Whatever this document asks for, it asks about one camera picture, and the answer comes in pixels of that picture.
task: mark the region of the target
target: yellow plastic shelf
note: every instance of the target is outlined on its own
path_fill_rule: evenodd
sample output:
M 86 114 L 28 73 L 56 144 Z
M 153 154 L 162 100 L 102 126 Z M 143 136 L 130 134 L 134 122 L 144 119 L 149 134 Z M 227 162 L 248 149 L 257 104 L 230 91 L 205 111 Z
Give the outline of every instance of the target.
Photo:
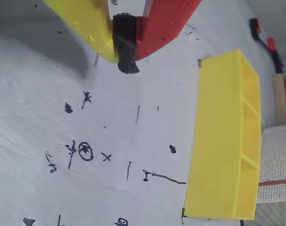
M 106 60 L 117 63 L 107 0 L 44 0 Z
M 256 71 L 240 50 L 205 59 L 199 76 L 185 215 L 253 219 L 260 150 Z

